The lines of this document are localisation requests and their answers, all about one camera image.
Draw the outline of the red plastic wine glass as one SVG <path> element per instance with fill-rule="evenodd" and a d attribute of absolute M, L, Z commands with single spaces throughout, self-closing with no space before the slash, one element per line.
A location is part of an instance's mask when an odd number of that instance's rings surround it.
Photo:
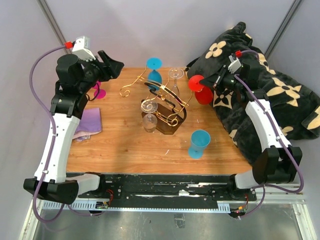
<path fill-rule="evenodd" d="M 213 92 L 207 86 L 200 83 L 204 77 L 202 75 L 194 75 L 188 81 L 189 89 L 194 92 L 197 102 L 201 105 L 208 105 L 214 98 Z"/>

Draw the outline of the magenta plastic wine glass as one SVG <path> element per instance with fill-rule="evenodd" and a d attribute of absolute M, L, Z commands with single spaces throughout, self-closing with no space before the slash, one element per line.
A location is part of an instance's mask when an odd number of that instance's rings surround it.
<path fill-rule="evenodd" d="M 95 86 L 93 87 L 95 90 L 93 94 L 93 99 L 103 99 L 106 96 L 106 91 L 101 88 L 101 82 L 97 81 Z"/>

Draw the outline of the blue plastic wine glass front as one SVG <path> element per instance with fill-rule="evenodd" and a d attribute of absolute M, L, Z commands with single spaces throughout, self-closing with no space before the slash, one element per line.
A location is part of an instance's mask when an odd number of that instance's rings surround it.
<path fill-rule="evenodd" d="M 194 131 L 190 138 L 188 155 L 193 159 L 200 159 L 210 142 L 211 136 L 207 131 L 203 129 Z"/>

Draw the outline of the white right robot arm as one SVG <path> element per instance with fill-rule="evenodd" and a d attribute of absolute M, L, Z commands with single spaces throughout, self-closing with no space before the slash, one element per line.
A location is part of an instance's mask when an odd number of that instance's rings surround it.
<path fill-rule="evenodd" d="M 245 189 L 271 187 L 298 194 L 304 188 L 299 168 L 302 150 L 292 146 L 281 132 L 266 92 L 258 88 L 259 75 L 257 61 L 240 60 L 231 54 L 217 78 L 210 76 L 201 80 L 203 85 L 215 91 L 227 89 L 236 93 L 236 99 L 250 118 L 260 142 L 261 154 L 252 169 L 233 175 L 233 183 L 226 188 L 227 196 L 232 200 L 240 199 Z"/>

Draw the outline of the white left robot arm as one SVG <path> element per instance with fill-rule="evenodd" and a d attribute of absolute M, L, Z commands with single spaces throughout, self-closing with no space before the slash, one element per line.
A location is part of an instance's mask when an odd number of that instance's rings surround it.
<path fill-rule="evenodd" d="M 67 177 L 67 161 L 74 134 L 88 103 L 87 92 L 97 82 L 119 77 L 123 62 L 113 60 L 103 50 L 100 60 L 85 60 L 66 54 L 57 60 L 55 95 L 48 111 L 50 130 L 40 164 L 23 188 L 35 199 L 70 205 L 79 195 L 90 192 L 96 198 L 107 193 L 102 173 L 86 172 Z"/>

